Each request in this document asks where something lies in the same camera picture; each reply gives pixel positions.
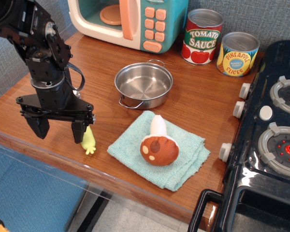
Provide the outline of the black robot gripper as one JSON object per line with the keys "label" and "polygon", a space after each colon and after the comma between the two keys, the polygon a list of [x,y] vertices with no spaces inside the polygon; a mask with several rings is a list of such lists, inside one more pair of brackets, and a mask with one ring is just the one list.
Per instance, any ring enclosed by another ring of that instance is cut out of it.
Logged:
{"label": "black robot gripper", "polygon": [[39,82],[31,78],[30,83],[36,93],[17,97],[16,103],[23,114],[27,111],[33,115],[25,115],[25,119],[36,136],[41,139],[47,136],[48,119],[70,121],[74,141],[81,143],[88,125],[95,122],[94,107],[75,96],[70,73],[63,72],[58,81]]}

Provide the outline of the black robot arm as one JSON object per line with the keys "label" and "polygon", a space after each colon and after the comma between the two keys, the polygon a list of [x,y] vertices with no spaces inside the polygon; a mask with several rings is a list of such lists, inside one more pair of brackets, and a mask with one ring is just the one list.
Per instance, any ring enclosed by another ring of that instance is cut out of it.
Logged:
{"label": "black robot arm", "polygon": [[60,37],[50,14],[34,0],[0,0],[0,37],[17,50],[30,72],[35,94],[16,99],[21,115],[39,138],[49,120],[69,121],[74,141],[83,140],[94,123],[93,105],[78,98],[70,70],[71,48]]}

